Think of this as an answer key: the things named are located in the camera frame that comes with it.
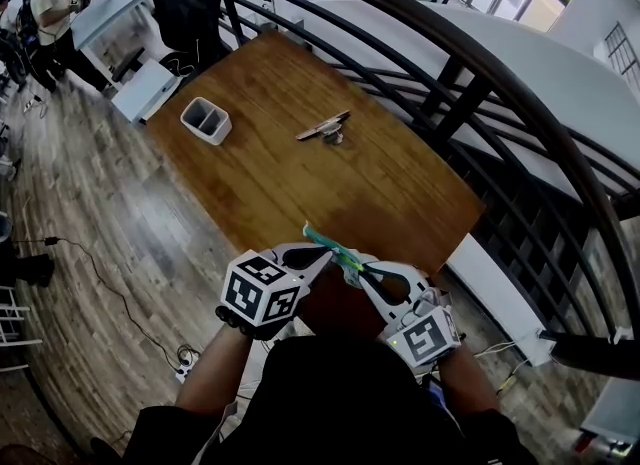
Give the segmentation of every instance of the hand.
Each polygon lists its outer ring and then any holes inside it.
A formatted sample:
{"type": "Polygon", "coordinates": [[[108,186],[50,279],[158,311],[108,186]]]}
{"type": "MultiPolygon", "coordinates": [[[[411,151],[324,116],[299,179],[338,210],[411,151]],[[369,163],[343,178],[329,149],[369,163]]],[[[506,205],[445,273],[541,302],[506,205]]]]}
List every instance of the hand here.
{"type": "Polygon", "coordinates": [[[253,326],[224,305],[216,307],[216,316],[231,328],[238,328],[244,335],[256,341],[270,341],[295,317],[280,319],[262,326],[253,326]]]}

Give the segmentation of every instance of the pen holder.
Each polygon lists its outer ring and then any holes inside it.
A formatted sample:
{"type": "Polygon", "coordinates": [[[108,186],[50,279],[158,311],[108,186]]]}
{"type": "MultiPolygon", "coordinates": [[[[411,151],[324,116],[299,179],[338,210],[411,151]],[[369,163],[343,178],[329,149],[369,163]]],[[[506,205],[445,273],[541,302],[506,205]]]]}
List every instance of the pen holder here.
{"type": "Polygon", "coordinates": [[[201,140],[220,145],[231,131],[229,114],[212,102],[196,97],[180,115],[180,121],[201,140]]]}

